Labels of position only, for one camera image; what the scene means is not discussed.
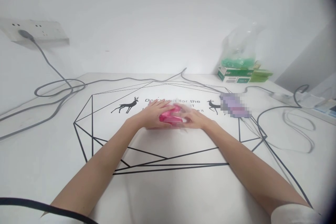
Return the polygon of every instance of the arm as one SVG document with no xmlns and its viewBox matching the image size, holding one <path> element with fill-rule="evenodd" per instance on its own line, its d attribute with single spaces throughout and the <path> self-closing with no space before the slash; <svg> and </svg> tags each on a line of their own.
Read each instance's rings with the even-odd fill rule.
<svg viewBox="0 0 336 224">
<path fill-rule="evenodd" d="M 202 113 L 179 105 L 186 111 L 175 114 L 189 119 L 181 126 L 201 128 L 218 146 L 231 169 L 255 200 L 271 215 L 281 205 L 296 203 L 309 207 L 298 192 L 272 167 Z"/>
<path fill-rule="evenodd" d="M 83 166 L 51 203 L 52 206 L 88 216 L 111 181 L 126 148 L 142 127 L 171 127 L 159 116 L 174 107 L 170 101 L 153 101 L 127 119 L 118 132 Z"/>
</svg>

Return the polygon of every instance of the deer silhouette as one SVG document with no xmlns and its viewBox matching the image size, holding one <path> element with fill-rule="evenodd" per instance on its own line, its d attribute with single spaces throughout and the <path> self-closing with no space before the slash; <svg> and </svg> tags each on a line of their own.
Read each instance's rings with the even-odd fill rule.
<svg viewBox="0 0 336 224">
<path fill-rule="evenodd" d="M 219 109 L 221 106 L 220 106 L 220 105 L 215 105 L 215 104 L 213 104 L 213 103 L 212 103 L 212 100 L 209 100 L 208 102 L 209 102 L 209 106 L 210 106 L 209 109 L 210 109 L 211 111 L 213 111 L 211 108 L 214 108 L 214 109 L 216 110 L 217 115 L 218 115 L 217 109 Z"/>
<path fill-rule="evenodd" d="M 133 101 L 132 103 L 130 103 L 130 104 L 120 104 L 120 107 L 118 107 L 118 108 L 116 108 L 116 109 L 119 109 L 119 113 L 120 113 L 120 110 L 121 110 L 121 109 L 123 109 L 123 108 L 125 108 L 125 107 L 128 107 L 128 110 L 126 111 L 126 114 L 128 114 L 128 112 L 131 110 L 131 108 L 134 107 L 134 106 L 137 104 L 138 99 L 139 99 L 139 97 L 138 97 L 138 98 L 134 97 L 134 101 Z"/>
</svg>

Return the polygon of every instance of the desk surface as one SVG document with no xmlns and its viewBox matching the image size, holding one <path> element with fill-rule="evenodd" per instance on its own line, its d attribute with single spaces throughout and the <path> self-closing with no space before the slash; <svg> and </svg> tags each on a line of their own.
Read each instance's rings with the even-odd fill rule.
<svg viewBox="0 0 336 224">
<path fill-rule="evenodd" d="M 88 73 L 79 79 L 88 83 L 98 79 L 124 77 L 161 80 L 169 76 Z M 241 93 L 246 86 L 252 85 L 223 83 L 214 75 L 186 77 L 218 86 L 216 88 L 223 92 L 227 92 L 224 86 L 231 92 Z M 272 82 L 257 85 L 289 94 Z M 131 103 L 134 96 L 139 97 L 138 103 L 129 113 L 126 113 L 127 108 L 120 113 L 119 109 L 111 113 L 120 104 Z M 37 98 L 16 110 L 59 98 Z M 125 119 L 144 108 L 149 99 L 156 98 L 178 99 L 193 105 L 216 120 L 237 140 L 240 138 L 249 149 L 254 149 L 256 155 L 298 190 L 265 144 L 258 145 L 260 139 L 256 131 L 252 132 L 254 125 L 251 120 L 245 120 L 249 125 L 247 127 L 242 121 L 238 123 L 238 119 L 222 111 L 217 114 L 210 110 L 207 101 L 219 104 L 218 93 L 176 77 L 168 83 L 122 80 L 89 85 L 70 98 L 52 120 L 1 141 L 0 196 L 50 203 L 85 164 L 85 158 L 90 159 L 92 150 L 95 153 Z M 243 99 L 255 118 L 268 108 L 283 105 L 257 88 L 250 88 Z M 55 108 L 56 105 L 40 107 L 5 120 L 0 124 L 1 135 L 43 120 Z M 267 134 L 268 142 L 276 146 L 275 152 L 300 183 L 313 207 L 324 214 L 334 192 L 336 127 L 302 111 L 292 111 L 292 114 L 308 118 L 316 125 L 315 131 L 303 130 L 315 145 L 313 151 L 307 154 L 309 142 L 284 123 L 283 112 L 284 109 L 280 108 L 265 113 L 260 118 L 260 125 Z M 291 116 L 291 120 L 303 127 L 311 127 L 301 117 Z M 74 128 L 75 121 L 78 136 Z M 92 135 L 95 138 L 93 148 Z M 127 149 L 123 156 L 124 162 L 130 167 L 120 163 L 120 170 L 116 171 L 120 174 L 113 177 L 92 212 L 91 217 L 98 223 L 269 223 L 269 217 L 241 185 L 230 167 L 223 165 L 225 159 L 201 130 L 142 129 L 130 147 L 133 149 Z M 36 223 L 41 212 L 3 206 L 0 207 L 0 216 L 4 223 Z"/>
</svg>

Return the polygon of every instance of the power outlet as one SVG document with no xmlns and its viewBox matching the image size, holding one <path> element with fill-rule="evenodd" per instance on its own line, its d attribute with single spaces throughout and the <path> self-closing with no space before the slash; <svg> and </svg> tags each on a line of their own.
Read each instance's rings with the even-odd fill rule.
<svg viewBox="0 0 336 224">
<path fill-rule="evenodd" d="M 60 23 L 52 21 L 35 21 L 0 18 L 0 29 L 13 42 L 25 42 L 19 30 L 29 32 L 36 41 L 63 41 L 69 40 Z"/>
</svg>

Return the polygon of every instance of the plastic bag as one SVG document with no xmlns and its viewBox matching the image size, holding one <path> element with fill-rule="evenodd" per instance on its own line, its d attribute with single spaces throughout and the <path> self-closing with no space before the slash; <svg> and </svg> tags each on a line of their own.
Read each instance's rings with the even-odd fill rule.
<svg viewBox="0 0 336 224">
<path fill-rule="evenodd" d="M 256 23 L 234 29 L 224 39 L 224 50 L 220 67 L 250 69 L 253 68 L 256 53 L 256 42 L 259 33 L 264 29 Z"/>
</svg>

